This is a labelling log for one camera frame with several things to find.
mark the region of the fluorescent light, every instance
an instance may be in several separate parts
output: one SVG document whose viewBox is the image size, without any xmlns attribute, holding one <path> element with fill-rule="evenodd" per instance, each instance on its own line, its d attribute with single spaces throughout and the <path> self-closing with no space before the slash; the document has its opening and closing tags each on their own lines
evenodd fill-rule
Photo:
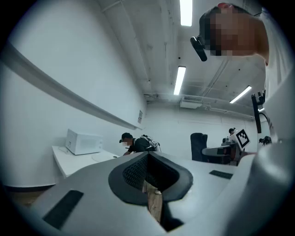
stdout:
<svg viewBox="0 0 295 236">
<path fill-rule="evenodd" d="M 180 24 L 192 26 L 193 0 L 180 0 Z"/>
<path fill-rule="evenodd" d="M 236 101 L 238 101 L 241 97 L 243 97 L 252 87 L 251 86 L 247 86 L 246 89 L 244 91 L 242 91 L 236 98 L 234 98 L 233 100 L 230 101 L 230 103 L 234 103 Z"/>
<path fill-rule="evenodd" d="M 185 70 L 186 70 L 186 67 L 184 67 L 184 66 L 179 66 L 178 67 L 177 78 L 176 78 L 175 89 L 174 89 L 174 95 L 179 95 L 180 88 L 181 88 L 181 85 L 183 83 Z"/>
</svg>

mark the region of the baseball cap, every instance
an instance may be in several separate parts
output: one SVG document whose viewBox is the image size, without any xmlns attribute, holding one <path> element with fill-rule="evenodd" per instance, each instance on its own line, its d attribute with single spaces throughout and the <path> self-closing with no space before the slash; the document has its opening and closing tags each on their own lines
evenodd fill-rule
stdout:
<svg viewBox="0 0 295 236">
<path fill-rule="evenodd" d="M 130 133 L 123 133 L 119 143 L 123 142 L 124 138 L 133 138 L 133 136 Z"/>
</svg>

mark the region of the air vent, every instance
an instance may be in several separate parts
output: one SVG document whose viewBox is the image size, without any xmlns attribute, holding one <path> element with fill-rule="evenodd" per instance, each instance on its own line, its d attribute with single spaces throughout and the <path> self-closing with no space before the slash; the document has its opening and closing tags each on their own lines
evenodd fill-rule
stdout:
<svg viewBox="0 0 295 236">
<path fill-rule="evenodd" d="M 184 96 L 183 101 L 202 102 L 202 98 Z"/>
<path fill-rule="evenodd" d="M 190 109 L 196 109 L 197 107 L 200 107 L 202 104 L 199 102 L 192 102 L 192 101 L 180 101 L 180 107 L 183 108 L 190 108 Z"/>
</svg>

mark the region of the wooden floor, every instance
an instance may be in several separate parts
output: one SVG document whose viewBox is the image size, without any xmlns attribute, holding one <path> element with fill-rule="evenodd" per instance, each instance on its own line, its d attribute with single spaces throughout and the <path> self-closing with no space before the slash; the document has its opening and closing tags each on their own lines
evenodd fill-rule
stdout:
<svg viewBox="0 0 295 236">
<path fill-rule="evenodd" d="M 162 211 L 162 195 L 156 195 L 154 192 L 157 190 L 153 185 L 150 185 L 146 181 L 144 182 L 142 192 L 147 193 L 148 209 L 151 215 L 160 222 Z M 15 193 L 10 192 L 12 199 L 22 205 L 30 207 L 32 203 L 42 194 L 44 191 L 28 192 L 28 193 Z"/>
<path fill-rule="evenodd" d="M 160 223 L 163 199 L 162 195 L 155 194 L 156 190 L 156 187 L 144 181 L 142 191 L 147 193 L 148 209 L 156 221 Z"/>
</svg>

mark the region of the white countertop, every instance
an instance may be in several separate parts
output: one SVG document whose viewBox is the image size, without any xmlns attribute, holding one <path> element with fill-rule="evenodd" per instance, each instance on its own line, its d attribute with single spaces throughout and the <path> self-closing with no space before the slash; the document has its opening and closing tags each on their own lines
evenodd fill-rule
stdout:
<svg viewBox="0 0 295 236">
<path fill-rule="evenodd" d="M 53 156 L 64 177 L 68 177 L 88 165 L 118 157 L 117 155 L 109 153 L 105 150 L 99 153 L 85 155 L 74 155 L 66 147 L 52 146 L 52 150 Z"/>
</svg>

